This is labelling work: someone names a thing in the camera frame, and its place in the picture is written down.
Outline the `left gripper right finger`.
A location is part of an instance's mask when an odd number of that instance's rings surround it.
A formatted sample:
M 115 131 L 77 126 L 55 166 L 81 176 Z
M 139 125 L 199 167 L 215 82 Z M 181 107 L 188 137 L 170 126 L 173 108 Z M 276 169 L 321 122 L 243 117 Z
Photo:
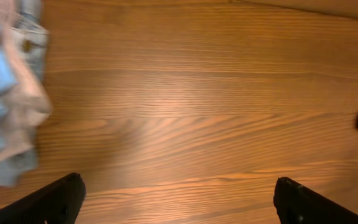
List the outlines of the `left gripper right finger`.
M 358 214 L 288 178 L 278 178 L 273 204 L 281 224 L 358 224 Z

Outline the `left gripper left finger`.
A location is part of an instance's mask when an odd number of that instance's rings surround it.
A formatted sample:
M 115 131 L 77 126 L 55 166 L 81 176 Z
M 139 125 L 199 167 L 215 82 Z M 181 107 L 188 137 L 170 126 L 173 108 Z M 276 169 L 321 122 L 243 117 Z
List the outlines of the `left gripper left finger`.
M 0 224 L 74 224 L 85 197 L 81 175 L 71 173 L 0 209 Z

